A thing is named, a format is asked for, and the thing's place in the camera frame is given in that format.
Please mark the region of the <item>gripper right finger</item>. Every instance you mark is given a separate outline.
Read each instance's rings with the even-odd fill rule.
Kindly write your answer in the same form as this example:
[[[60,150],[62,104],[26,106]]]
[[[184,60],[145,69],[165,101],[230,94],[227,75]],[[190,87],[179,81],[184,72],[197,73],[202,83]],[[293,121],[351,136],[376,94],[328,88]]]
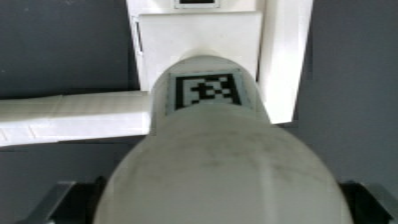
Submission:
[[[353,224],[398,224],[398,198],[374,183],[341,182]]]

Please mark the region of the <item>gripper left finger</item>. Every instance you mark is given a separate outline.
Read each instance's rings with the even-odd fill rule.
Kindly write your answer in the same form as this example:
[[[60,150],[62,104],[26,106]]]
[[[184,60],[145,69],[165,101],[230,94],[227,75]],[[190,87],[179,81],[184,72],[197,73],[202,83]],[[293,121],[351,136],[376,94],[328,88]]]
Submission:
[[[16,224],[94,224],[104,186],[106,178],[103,176],[92,182],[60,181],[26,218]]]

